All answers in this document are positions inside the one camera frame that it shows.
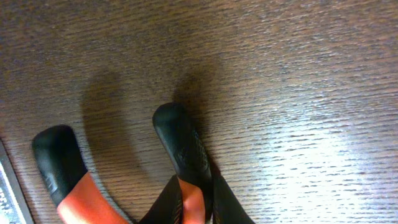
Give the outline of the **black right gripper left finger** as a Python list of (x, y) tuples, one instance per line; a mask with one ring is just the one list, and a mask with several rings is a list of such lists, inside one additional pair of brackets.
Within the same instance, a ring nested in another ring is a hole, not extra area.
[(173, 175), (139, 224), (181, 224), (182, 215), (182, 192)]

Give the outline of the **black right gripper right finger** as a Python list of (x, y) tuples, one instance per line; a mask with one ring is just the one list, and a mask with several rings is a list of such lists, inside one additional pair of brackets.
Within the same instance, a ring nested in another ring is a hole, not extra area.
[(254, 224), (222, 175), (213, 176), (213, 223)]

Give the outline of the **silver adjustable wrench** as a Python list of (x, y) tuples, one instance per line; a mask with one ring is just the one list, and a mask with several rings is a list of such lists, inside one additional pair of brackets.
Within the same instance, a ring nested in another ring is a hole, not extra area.
[(1, 142), (1, 224), (34, 224), (16, 173)]

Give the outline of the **orange black needle-nose pliers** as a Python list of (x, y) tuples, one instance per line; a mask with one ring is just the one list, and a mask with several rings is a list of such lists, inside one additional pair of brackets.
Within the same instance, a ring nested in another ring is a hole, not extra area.
[[(206, 223), (213, 206), (210, 163), (186, 109), (179, 103), (166, 103), (157, 108), (152, 122), (178, 177), (181, 223)], [(32, 141), (32, 149), (64, 223), (127, 222), (97, 188), (71, 127), (58, 125), (40, 132)]]

